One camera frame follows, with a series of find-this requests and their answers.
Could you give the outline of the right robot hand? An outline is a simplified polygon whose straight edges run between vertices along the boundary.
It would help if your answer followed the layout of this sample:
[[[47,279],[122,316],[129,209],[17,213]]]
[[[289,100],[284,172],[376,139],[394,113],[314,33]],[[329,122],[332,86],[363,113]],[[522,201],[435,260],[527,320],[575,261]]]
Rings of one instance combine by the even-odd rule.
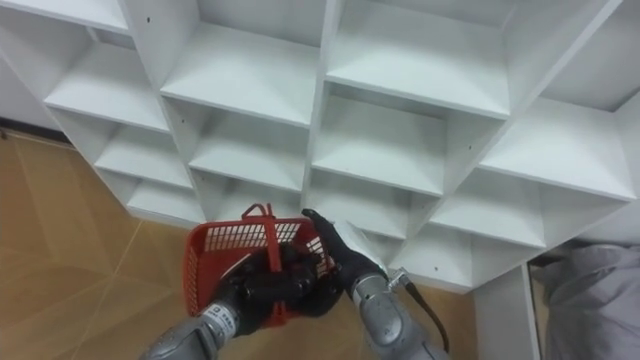
[[[304,208],[301,214],[312,222],[315,231],[326,246],[329,256],[338,267],[339,283],[349,297],[352,297],[357,280],[362,277],[379,275],[385,281],[388,280],[384,270],[373,260],[347,246],[344,237],[328,219],[311,208]]]

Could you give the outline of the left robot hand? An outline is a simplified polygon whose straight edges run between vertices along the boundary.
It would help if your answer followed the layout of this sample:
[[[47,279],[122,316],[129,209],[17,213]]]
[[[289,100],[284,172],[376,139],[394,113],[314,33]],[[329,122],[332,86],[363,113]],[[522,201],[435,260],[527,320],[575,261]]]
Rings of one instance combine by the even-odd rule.
[[[238,336],[264,327],[277,304],[295,314],[318,318],[342,296],[344,287],[335,271],[318,273],[319,255],[289,244],[281,244],[279,254],[282,269],[272,271],[268,251],[255,251],[223,276],[211,297],[235,309]]]

